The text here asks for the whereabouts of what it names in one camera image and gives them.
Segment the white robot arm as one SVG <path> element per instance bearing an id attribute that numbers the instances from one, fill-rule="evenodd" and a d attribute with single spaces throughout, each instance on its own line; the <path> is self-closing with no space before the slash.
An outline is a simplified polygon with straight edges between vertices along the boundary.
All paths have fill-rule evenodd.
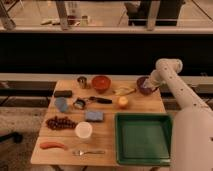
<path id="1" fill-rule="evenodd" d="M 178 76 L 179 59 L 159 59 L 152 83 L 165 81 L 181 110 L 173 119 L 170 171 L 213 171 L 213 110 Z"/>

